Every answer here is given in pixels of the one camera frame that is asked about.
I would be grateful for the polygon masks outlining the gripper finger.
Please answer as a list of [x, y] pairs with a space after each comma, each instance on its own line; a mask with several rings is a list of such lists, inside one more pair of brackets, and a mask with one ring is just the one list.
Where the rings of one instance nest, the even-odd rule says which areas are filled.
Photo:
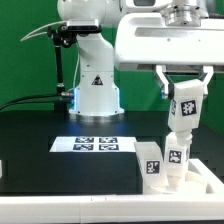
[[157, 84], [160, 87], [161, 98], [162, 99], [172, 99], [173, 98], [173, 84], [166, 71], [165, 65], [155, 65], [154, 66], [154, 77]]
[[200, 72], [199, 79], [204, 84], [204, 96], [208, 96], [208, 84], [214, 74], [214, 68], [212, 66], [203, 66]]

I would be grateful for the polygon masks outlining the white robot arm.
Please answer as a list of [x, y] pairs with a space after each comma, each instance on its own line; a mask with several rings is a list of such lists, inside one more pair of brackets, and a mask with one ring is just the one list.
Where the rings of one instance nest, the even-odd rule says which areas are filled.
[[151, 71], [163, 98], [172, 74], [196, 73], [207, 86], [224, 71], [224, 14], [214, 0], [58, 0], [66, 44], [78, 43], [81, 80], [72, 117], [120, 117], [114, 71]]

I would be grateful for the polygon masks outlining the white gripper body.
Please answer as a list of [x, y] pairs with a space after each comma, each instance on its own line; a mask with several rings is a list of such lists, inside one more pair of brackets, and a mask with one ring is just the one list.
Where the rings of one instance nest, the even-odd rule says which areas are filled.
[[202, 19], [200, 27], [167, 26], [159, 13], [124, 16], [117, 29], [115, 67], [151, 65], [224, 66], [224, 19]]

